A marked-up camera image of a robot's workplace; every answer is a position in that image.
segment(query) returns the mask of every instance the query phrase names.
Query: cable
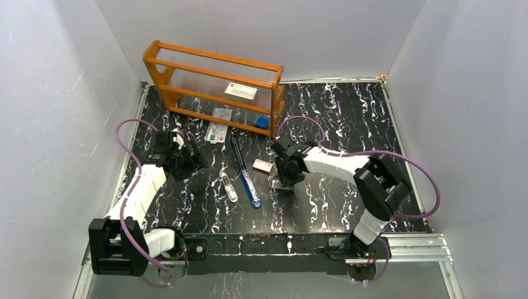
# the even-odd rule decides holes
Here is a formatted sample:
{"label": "cable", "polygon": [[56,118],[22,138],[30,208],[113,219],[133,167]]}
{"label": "cable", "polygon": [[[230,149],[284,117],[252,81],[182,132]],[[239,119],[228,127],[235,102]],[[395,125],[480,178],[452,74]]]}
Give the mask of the cable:
{"label": "cable", "polygon": [[149,123],[148,121],[144,121],[144,120],[139,120],[137,118],[130,118],[128,120],[123,120],[122,122],[120,122],[117,127],[116,127],[116,139],[117,139],[117,142],[119,143],[119,145],[125,150],[125,152],[127,152],[131,157],[132,159],[134,159],[134,161],[136,162],[136,164],[138,165],[138,169],[139,169],[139,174],[138,174],[138,177],[134,180],[134,183],[132,183],[132,186],[130,187],[130,190],[128,191],[128,193],[126,194],[126,197],[123,199],[123,204],[121,205],[121,209],[119,210],[119,222],[121,224],[121,228],[123,229],[123,232],[125,233],[126,237],[128,238],[128,240],[130,241],[130,243],[132,243],[132,246],[134,246],[134,248],[144,257],[146,258],[149,262],[151,262],[152,264],[154,264],[157,268],[165,271],[165,272],[168,272],[169,269],[167,267],[165,267],[164,265],[162,265],[158,260],[154,259],[153,257],[151,257],[148,253],[146,253],[145,250],[143,250],[143,248],[141,248],[141,246],[136,242],[136,240],[134,240],[134,237],[132,237],[132,234],[130,234],[130,231],[128,230],[128,228],[126,227],[126,224],[125,224],[125,207],[126,207],[126,202],[128,201],[128,197],[130,196],[130,194],[132,194],[132,191],[134,190],[134,188],[136,187],[136,185],[138,184],[139,182],[139,179],[141,179],[141,162],[139,162],[139,159],[138,157],[132,153],[132,151],[126,147],[126,145],[121,141],[121,138],[119,137],[119,129],[121,128],[121,126],[123,126],[125,123],[129,123],[131,121],[138,121],[140,123],[144,123],[148,126],[150,126],[154,131],[157,131],[158,129],[152,125],[151,123]]}
{"label": "cable", "polygon": [[304,116],[304,115],[291,116],[291,117],[286,118],[280,124],[280,126],[277,128],[275,138],[280,134],[280,132],[282,130],[282,127],[286,124],[286,122],[288,122],[288,121],[290,121],[292,119],[295,119],[295,118],[303,118],[303,119],[312,121],[313,123],[315,123],[317,125],[317,127],[319,127],[319,130],[321,131],[321,134],[323,135],[323,138],[318,141],[319,149],[323,153],[325,153],[325,154],[327,154],[329,156],[345,158],[345,157],[352,157],[352,156],[372,156],[373,154],[387,154],[389,156],[393,156],[393,157],[396,157],[398,159],[404,160],[404,161],[412,164],[414,167],[418,168],[429,179],[429,181],[433,185],[433,188],[435,189],[435,195],[436,195],[435,206],[433,206],[433,208],[429,212],[427,212],[425,214],[422,214],[422,215],[397,214],[397,215],[394,215],[395,218],[408,218],[408,219],[413,219],[413,220],[423,219],[423,218],[429,217],[432,214],[434,214],[436,212],[436,210],[438,210],[438,208],[440,207],[440,201],[441,201],[440,188],[438,187],[438,184],[436,183],[436,181],[433,178],[433,176],[422,165],[418,164],[416,161],[414,161],[412,159],[409,159],[408,157],[402,156],[401,154],[393,153],[391,151],[383,151],[383,150],[358,151],[358,152],[355,152],[355,153],[339,153],[339,152],[336,152],[336,151],[327,150],[321,145],[321,143],[326,140],[326,134],[324,133],[323,127],[321,126],[321,124],[319,124],[313,118],[310,118],[310,117]]}
{"label": "cable", "polygon": [[383,276],[383,274],[387,270],[387,266],[389,266],[389,255],[390,255],[389,245],[385,242],[384,239],[380,237],[378,237],[378,240],[380,240],[380,242],[382,242],[383,245],[385,246],[385,254],[387,254],[387,258],[385,259],[385,264],[383,265],[383,268],[381,269],[380,273],[376,275],[376,277],[374,277],[373,279],[367,280],[369,283],[375,282],[376,280],[380,279],[381,276]]}
{"label": "cable", "polygon": [[[119,137],[119,129],[121,128],[121,126],[123,126],[125,123],[129,123],[131,121],[138,121],[140,123],[144,123],[145,125],[148,125],[150,126],[154,131],[157,131],[158,129],[151,123],[149,123],[148,121],[144,121],[144,120],[139,120],[137,118],[130,118],[128,120],[123,120],[121,123],[119,123],[116,127],[116,139],[117,139],[117,142],[119,143],[119,145],[132,157],[132,159],[134,159],[134,161],[136,162],[136,164],[138,165],[138,168],[139,168],[139,174],[138,174],[138,177],[134,180],[134,183],[132,183],[132,186],[130,187],[130,190],[126,193],[126,197],[123,199],[123,204],[121,205],[121,209],[119,211],[119,221],[120,221],[120,224],[121,224],[121,228],[123,229],[123,232],[125,233],[126,237],[128,238],[128,240],[130,241],[130,243],[132,243],[132,245],[134,246],[134,248],[139,252],[141,253],[141,255],[146,258],[149,262],[151,262],[153,265],[155,265],[157,268],[159,268],[160,270],[163,270],[165,272],[169,272],[169,269],[167,267],[165,267],[160,261],[154,259],[153,257],[151,257],[149,254],[147,254],[145,252],[145,250],[143,250],[143,248],[141,248],[141,246],[134,240],[134,238],[132,237],[132,234],[130,234],[130,231],[128,230],[128,228],[126,227],[126,224],[125,224],[125,207],[126,207],[126,202],[128,201],[128,197],[130,196],[130,194],[132,194],[132,190],[134,190],[134,188],[136,187],[136,185],[138,184],[139,182],[139,179],[141,178],[141,162],[139,162],[139,159],[138,157],[129,149],[126,147],[126,145],[121,141],[121,138]],[[186,258],[186,265],[185,265],[185,268],[189,269],[189,260],[188,260],[188,257]],[[151,286],[151,287],[155,287],[155,288],[166,288],[166,287],[170,287],[171,285],[175,285],[179,282],[181,282],[184,278],[187,277],[187,272],[185,273],[184,276],[182,276],[181,278],[177,279],[176,281],[174,282],[170,282],[170,283],[166,283],[166,284],[162,284],[162,285],[159,285],[157,283],[153,283],[153,282],[150,282],[148,280],[146,280],[145,278],[143,277],[139,277],[139,280],[141,280],[142,282],[144,282],[145,284]]]}

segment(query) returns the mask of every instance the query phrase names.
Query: metal frame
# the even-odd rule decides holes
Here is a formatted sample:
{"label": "metal frame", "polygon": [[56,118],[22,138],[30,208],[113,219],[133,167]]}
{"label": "metal frame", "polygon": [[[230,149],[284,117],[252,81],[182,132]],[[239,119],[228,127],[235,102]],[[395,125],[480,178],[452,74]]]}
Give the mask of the metal frame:
{"label": "metal frame", "polygon": [[[390,103],[389,94],[387,93],[387,89],[385,87],[385,84],[383,84],[383,82],[382,82],[382,91],[383,91],[383,96],[385,98],[385,103],[387,103],[387,109],[389,109],[390,121],[392,122],[392,126],[394,127],[394,132],[396,132],[396,139],[398,139],[398,144],[400,145],[400,149],[402,150],[402,155],[407,156],[405,154],[405,149],[403,148],[402,137],[400,136],[400,132],[398,131],[398,126],[396,125],[396,120],[394,119],[394,111],[392,110],[392,105]],[[407,168],[407,173],[409,174],[409,179],[411,180],[411,185],[414,190],[416,202],[418,203],[418,208],[420,209],[420,212],[425,213],[425,210],[423,209],[422,199],[420,197],[420,194],[418,193],[418,189],[416,188],[416,182],[411,172],[410,165],[407,161],[405,162],[405,167]]]}
{"label": "metal frame", "polygon": [[[151,86],[153,85],[145,84],[143,86],[143,91],[141,92],[141,98],[139,98],[139,106],[138,106],[138,111],[136,112],[136,118],[141,118],[143,107],[145,106],[145,101],[147,99],[148,90]],[[137,121],[133,123],[132,131],[131,131],[132,134],[130,134],[130,140],[127,143],[128,148],[132,148],[132,146],[134,145],[134,139],[136,137],[136,133],[138,132],[138,125],[139,123]],[[123,157],[123,162],[121,163],[121,168],[119,171],[119,176],[118,176],[118,180],[116,183],[116,187],[112,195],[112,200],[110,201],[110,206],[108,207],[109,211],[112,207],[115,206],[115,204],[119,200],[121,182],[123,181],[123,178],[125,177],[126,167],[128,166],[128,158],[129,158],[128,154],[126,154]],[[90,289],[90,284],[92,282],[92,277],[93,277],[92,261],[90,260],[90,248],[89,247],[86,248],[86,252],[85,252],[81,265],[82,265],[81,273],[79,275],[79,279],[77,280],[77,286],[75,287],[75,291],[73,293],[73,299],[85,299],[88,296],[88,291]]]}
{"label": "metal frame", "polygon": [[[382,90],[384,93],[385,101],[387,102],[391,121],[394,125],[394,129],[396,132],[398,142],[400,143],[402,153],[405,155],[403,144],[401,142],[401,137],[398,132],[396,122],[394,122],[394,116],[393,116],[394,113],[392,111],[392,107],[390,106],[390,99],[389,99],[389,96],[387,95],[387,91],[381,79],[379,78],[327,78],[327,79],[314,79],[314,80],[299,80],[299,81],[290,81],[290,82],[282,82],[282,83],[341,83],[341,82],[345,82],[345,83],[346,82],[380,82],[382,83]],[[141,99],[139,101],[138,112],[136,114],[137,118],[141,117],[141,114],[143,112],[144,103],[146,101],[146,97],[148,94],[148,90],[151,86],[153,85],[146,84],[143,88],[143,93],[141,94]],[[134,142],[137,129],[138,129],[138,124],[135,123],[130,141],[128,143],[129,148],[133,146],[133,142]],[[409,172],[413,188],[415,192],[417,192],[413,176],[410,172],[409,165],[408,163],[405,163],[405,164]],[[125,155],[125,157],[123,158],[120,175],[118,177],[116,188],[114,190],[114,194],[113,194],[109,208],[112,208],[117,203],[118,197],[120,195],[121,182],[125,176],[127,165],[128,165],[128,155]],[[420,206],[420,210],[423,212],[423,205],[418,196],[418,193],[416,193],[416,198],[418,201],[418,205]],[[383,236],[388,238],[389,240],[389,246],[390,246],[391,253],[392,253],[392,258],[389,260],[389,262],[438,262],[440,269],[442,271],[444,282],[446,284],[446,288],[448,290],[450,298],[451,299],[462,299],[463,298],[462,292],[460,290],[460,286],[458,285],[458,281],[456,279],[456,275],[453,270],[453,259],[451,257],[449,248],[447,247],[443,234],[420,234],[420,233],[392,234],[392,233],[389,233],[389,234],[384,234]],[[354,260],[345,260],[345,262],[357,263],[357,262],[367,262],[367,260],[354,259]],[[163,261],[162,263],[166,265],[172,265],[172,266],[183,265],[182,261]],[[90,261],[90,251],[89,249],[87,249],[85,252],[83,261],[82,261],[82,269],[79,275],[77,286],[75,288],[75,293],[73,294],[73,299],[86,299],[87,298],[88,291],[90,289],[90,284],[92,282],[92,277],[93,277],[93,272],[92,272],[92,263]]]}
{"label": "metal frame", "polygon": [[334,78],[316,78],[308,80],[290,80],[290,81],[281,81],[281,84],[291,84],[291,83],[349,83],[349,82],[359,82],[359,83],[369,83],[369,82],[380,82],[383,83],[383,80],[380,78],[374,77],[365,77],[365,78],[347,78],[347,77],[334,77]]}

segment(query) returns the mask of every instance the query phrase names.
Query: table surface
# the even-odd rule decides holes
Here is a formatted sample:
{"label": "table surface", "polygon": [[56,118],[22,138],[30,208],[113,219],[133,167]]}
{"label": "table surface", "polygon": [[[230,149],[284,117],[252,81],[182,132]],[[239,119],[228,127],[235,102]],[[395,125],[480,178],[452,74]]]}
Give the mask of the table surface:
{"label": "table surface", "polygon": [[[319,121],[326,130],[323,145],[347,152],[389,150],[400,153],[400,146],[382,85],[371,83],[302,83],[286,84],[283,119],[306,115]],[[199,107],[207,100],[195,99]],[[184,139],[196,141],[210,167],[192,177],[175,183],[172,178],[162,187],[151,204],[144,227],[151,230],[159,225],[177,225],[188,233],[318,233],[351,231],[364,211],[355,185],[322,174],[306,174],[302,183],[292,191],[270,190],[268,176],[252,169],[250,174],[261,194],[263,204],[254,209],[247,198],[238,175],[235,155],[229,145],[211,144],[205,140],[209,121],[190,118],[165,109],[154,87],[149,89],[141,119],[159,130],[180,127]],[[298,142],[317,141],[321,134],[317,126],[306,121],[288,123],[283,131]],[[273,162],[269,137],[230,127],[227,138],[239,137],[240,147],[249,168],[255,159]],[[153,141],[153,130],[139,125],[133,152],[140,159]],[[129,160],[123,188],[130,183],[135,168]],[[224,171],[237,190],[238,201],[229,201],[220,182]],[[416,198],[412,196],[401,208],[404,214],[419,214]],[[423,221],[399,219],[389,231],[430,232]]]}

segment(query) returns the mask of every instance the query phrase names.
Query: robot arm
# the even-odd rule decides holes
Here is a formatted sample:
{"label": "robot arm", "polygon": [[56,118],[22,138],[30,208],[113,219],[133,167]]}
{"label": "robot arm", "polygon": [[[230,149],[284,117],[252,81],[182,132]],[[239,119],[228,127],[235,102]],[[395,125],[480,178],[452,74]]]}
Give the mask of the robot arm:
{"label": "robot arm", "polygon": [[350,235],[350,250],[364,256],[397,209],[412,193],[410,181],[389,156],[336,157],[323,153],[314,143],[299,145],[281,136],[271,146],[283,186],[304,180],[304,173],[322,173],[353,183],[365,212]]}
{"label": "robot arm", "polygon": [[[156,132],[156,142],[151,154],[143,161],[140,180],[135,185],[130,184],[116,206],[104,218],[92,220],[88,228],[94,273],[141,276],[148,266],[148,261],[133,247],[121,227],[120,209],[125,198],[128,198],[125,224],[143,250],[156,257],[177,246],[175,230],[154,229],[143,235],[140,224],[169,175],[175,181],[181,181],[207,167],[196,143],[191,141],[190,145],[190,149],[184,146],[178,130]],[[132,182],[136,181],[138,174],[136,168]]]}

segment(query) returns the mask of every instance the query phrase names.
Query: small blue container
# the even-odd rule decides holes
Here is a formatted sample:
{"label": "small blue container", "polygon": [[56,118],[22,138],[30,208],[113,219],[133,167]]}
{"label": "small blue container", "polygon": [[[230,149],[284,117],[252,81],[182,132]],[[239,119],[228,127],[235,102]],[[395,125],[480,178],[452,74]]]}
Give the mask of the small blue container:
{"label": "small blue container", "polygon": [[257,119],[257,122],[255,123],[255,128],[265,130],[266,128],[268,128],[268,120],[264,117],[259,117]]}

